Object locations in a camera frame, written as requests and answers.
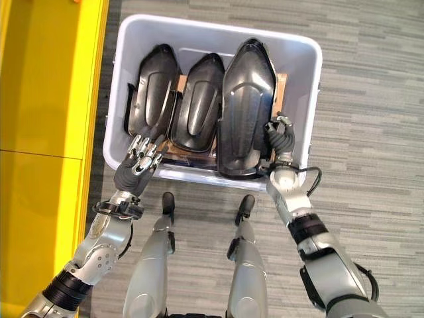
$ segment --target black wire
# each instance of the black wire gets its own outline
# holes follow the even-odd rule
[[[321,182],[321,177],[323,176],[323,172],[321,171],[321,169],[318,168],[318,167],[307,167],[307,168],[304,168],[304,169],[299,169],[299,168],[295,168],[295,167],[292,167],[292,166],[290,168],[295,170],[296,172],[318,171],[317,177],[313,181],[309,190],[306,191],[306,195],[308,197],[311,196],[311,194],[317,189],[317,187],[319,186],[319,183]]]
[[[371,273],[370,270],[367,270],[367,269],[363,268],[361,265],[359,265],[357,263],[354,263],[354,264],[370,280],[371,290],[372,290],[372,292],[371,292],[371,300],[374,300],[375,302],[377,302],[378,301],[378,296],[380,295],[380,289],[378,288],[378,283],[377,283],[376,279],[373,277],[373,275],[372,275],[372,273]]]
[[[130,234],[130,238],[128,239],[128,243],[127,243],[126,247],[124,248],[124,250],[122,251],[122,253],[120,253],[120,255],[118,255],[118,259],[120,259],[122,256],[124,256],[125,253],[127,252],[127,250],[130,248],[131,241],[133,240],[133,233],[134,233],[134,229],[133,229],[133,224],[131,223],[131,234]]]

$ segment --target yellow surface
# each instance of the yellow surface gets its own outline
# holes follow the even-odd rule
[[[1,0],[1,42],[0,42],[0,70],[3,61],[3,49],[5,47],[7,23],[9,22],[9,11],[11,8],[11,0]]]
[[[1,241],[13,247],[1,253],[5,315],[16,317],[22,308],[7,306],[30,302],[72,257],[80,164],[1,151]]]
[[[1,5],[1,316],[7,318],[46,287],[83,238],[108,0]]]

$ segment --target gray carpet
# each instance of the gray carpet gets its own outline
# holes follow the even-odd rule
[[[111,0],[97,110],[90,202],[114,192],[101,153],[120,21],[149,13],[308,36],[323,49],[309,163],[323,169],[312,203],[352,259],[372,269],[391,317],[424,317],[424,2],[422,0]],[[81,316],[121,317],[126,288],[162,192],[176,196],[171,313],[224,315],[233,274],[225,258],[242,190],[153,180],[130,252]],[[268,271],[270,317],[324,317],[310,304],[301,261],[265,193],[252,223]]]

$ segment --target plastic storage bin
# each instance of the plastic storage bin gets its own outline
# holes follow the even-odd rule
[[[182,72],[187,74],[200,57],[210,52],[218,53],[227,67],[240,44],[251,37],[267,45],[276,71],[288,75],[284,113],[294,122],[294,162],[301,168],[306,167],[322,64],[321,48],[314,40],[286,33],[151,15],[130,16],[119,29],[103,144],[106,163],[117,169],[132,140],[123,128],[127,84],[136,83],[141,60],[155,45],[167,43],[172,46]],[[266,187],[264,178],[228,180],[211,170],[174,164],[160,165],[156,177],[254,190],[265,190]]]

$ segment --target black molded cover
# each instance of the black molded cover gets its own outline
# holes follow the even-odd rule
[[[139,134],[146,126],[157,128],[153,139],[166,134],[180,74],[174,52],[167,44],[156,46],[144,58],[140,65],[138,85],[125,115],[124,126],[130,135]]]
[[[205,55],[191,68],[170,130],[170,140],[177,147],[191,152],[205,152],[211,148],[224,71],[223,62],[216,53]]]
[[[229,178],[257,178],[260,159],[271,149],[264,125],[270,120],[276,75],[265,47],[257,39],[239,48],[223,82],[218,120],[218,171]]]

